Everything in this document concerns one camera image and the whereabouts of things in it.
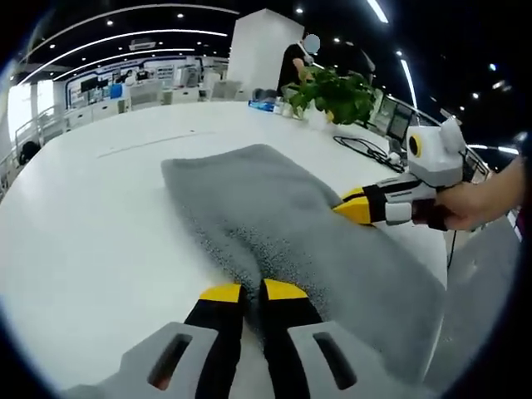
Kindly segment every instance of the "floor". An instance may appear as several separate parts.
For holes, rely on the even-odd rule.
[[[520,241],[504,217],[471,237],[459,234],[449,270],[441,336],[425,385],[443,392],[475,358],[513,283]]]

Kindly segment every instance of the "white robot head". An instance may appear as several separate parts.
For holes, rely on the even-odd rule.
[[[466,143],[454,118],[441,126],[411,126],[406,133],[410,173],[431,187],[462,181]]]

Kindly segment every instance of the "robot eye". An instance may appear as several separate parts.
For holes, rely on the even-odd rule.
[[[411,135],[408,139],[408,146],[410,147],[411,153],[419,158],[421,156],[421,141],[416,135]]]

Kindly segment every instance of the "white desk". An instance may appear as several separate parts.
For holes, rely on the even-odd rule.
[[[21,349],[53,386],[108,377],[122,353],[183,321],[205,289],[225,281],[177,219],[160,162],[254,143],[271,145],[339,194],[392,175],[302,122],[217,102],[80,127],[51,141],[18,176],[0,205],[1,301]],[[446,285],[442,233],[387,230]],[[246,332],[234,397],[273,397],[251,342]]]

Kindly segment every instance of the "black ceiling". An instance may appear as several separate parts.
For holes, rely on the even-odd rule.
[[[227,33],[227,37],[200,34],[151,34],[161,48],[193,47],[195,54],[227,57],[234,22],[248,13],[269,8],[300,21],[310,32],[322,39],[316,61],[340,71],[353,69],[356,47],[359,46],[376,64],[377,86],[411,103],[404,72],[395,51],[401,50],[409,63],[419,107],[432,116],[445,108],[464,122],[469,142],[503,145],[528,127],[525,119],[525,24],[524,5],[515,0],[486,2],[481,0],[377,0],[390,23],[381,23],[367,0],[185,0],[183,3],[223,7],[240,12],[189,8],[160,7],[121,12],[106,19],[97,19],[36,50],[30,63],[48,62],[52,58],[103,37],[125,32],[152,29],[200,29]],[[42,20],[38,39],[33,46],[54,33],[89,17],[124,7],[156,3],[147,0],[61,1]],[[301,7],[303,14],[295,9]],[[181,12],[185,15],[178,18]],[[336,44],[334,37],[342,43]],[[78,67],[89,61],[120,54],[118,47],[129,51],[131,37],[102,43],[64,58],[59,65]],[[497,71],[489,65],[496,64]],[[494,90],[492,86],[506,80],[511,89]],[[480,98],[475,100],[472,93]]]

